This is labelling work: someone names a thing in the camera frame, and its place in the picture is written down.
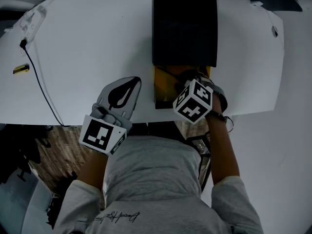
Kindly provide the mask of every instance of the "person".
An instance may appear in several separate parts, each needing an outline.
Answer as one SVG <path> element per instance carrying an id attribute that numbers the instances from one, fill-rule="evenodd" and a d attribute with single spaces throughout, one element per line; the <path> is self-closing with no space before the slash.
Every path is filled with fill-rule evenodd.
<path id="1" fill-rule="evenodd" d="M 213 111 L 222 113 L 215 94 Z M 263 233 L 239 177 L 226 125 L 213 116 L 206 119 L 211 207 L 200 198 L 200 156 L 194 148 L 167 138 L 130 136 L 109 158 L 90 154 L 66 192 L 54 233 Z M 105 210 L 100 212 L 102 188 Z"/>

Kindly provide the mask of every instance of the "white table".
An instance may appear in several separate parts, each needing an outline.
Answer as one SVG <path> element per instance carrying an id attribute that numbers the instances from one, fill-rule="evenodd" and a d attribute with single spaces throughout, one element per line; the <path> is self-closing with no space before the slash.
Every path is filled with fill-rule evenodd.
<path id="1" fill-rule="evenodd" d="M 46 18 L 29 54 L 64 124 L 81 125 L 102 88 L 128 76 L 142 79 L 132 122 L 180 119 L 170 109 L 154 107 L 152 0 L 48 0 L 42 5 L 46 4 Z M 217 6 L 217 67 L 211 79 L 225 91 L 225 114 L 273 110 L 283 66 L 282 20 L 248 0 L 217 0 Z M 16 23 L 0 39 L 0 123 L 57 125 L 33 68 L 13 75 L 15 67 L 30 64 L 18 53 L 20 37 Z"/>

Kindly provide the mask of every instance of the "wooden floor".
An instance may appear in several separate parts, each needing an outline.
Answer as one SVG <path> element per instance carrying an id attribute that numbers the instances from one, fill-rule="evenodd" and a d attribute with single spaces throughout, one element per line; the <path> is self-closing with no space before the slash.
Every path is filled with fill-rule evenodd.
<path id="1" fill-rule="evenodd" d="M 196 126 L 183 121 L 177 121 L 176 125 L 185 138 L 203 135 L 208 131 L 206 120 L 200 121 Z M 52 192 L 62 178 L 71 176 L 72 171 L 79 174 L 91 153 L 90 149 L 79 144 L 80 131 L 81 126 L 54 126 L 47 138 L 51 148 L 45 148 L 37 142 L 41 163 L 32 165 Z"/>

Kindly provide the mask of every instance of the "black strap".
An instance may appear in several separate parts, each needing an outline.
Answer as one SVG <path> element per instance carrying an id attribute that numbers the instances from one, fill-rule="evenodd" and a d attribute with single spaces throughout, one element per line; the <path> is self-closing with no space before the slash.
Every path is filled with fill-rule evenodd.
<path id="1" fill-rule="evenodd" d="M 212 110 L 207 114 L 206 117 L 209 117 L 209 116 L 216 117 L 216 118 L 218 118 L 219 120 L 221 120 L 223 122 L 226 122 L 226 120 L 227 120 L 226 117 L 224 117 L 223 115 L 221 115 L 221 114 L 219 114 L 219 113 L 217 113 L 215 111 L 212 111 Z"/>

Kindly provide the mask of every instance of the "sleeve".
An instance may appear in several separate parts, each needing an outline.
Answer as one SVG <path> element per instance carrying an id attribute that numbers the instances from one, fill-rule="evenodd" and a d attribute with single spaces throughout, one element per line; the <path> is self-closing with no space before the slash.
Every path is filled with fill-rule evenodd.
<path id="1" fill-rule="evenodd" d="M 212 208 L 228 223 L 234 234 L 262 234 L 257 212 L 251 205 L 239 176 L 229 176 L 212 190 Z"/>
<path id="2" fill-rule="evenodd" d="M 101 192 L 80 180 L 74 180 L 67 189 L 54 234 L 85 233 L 96 216 L 100 213 Z"/>

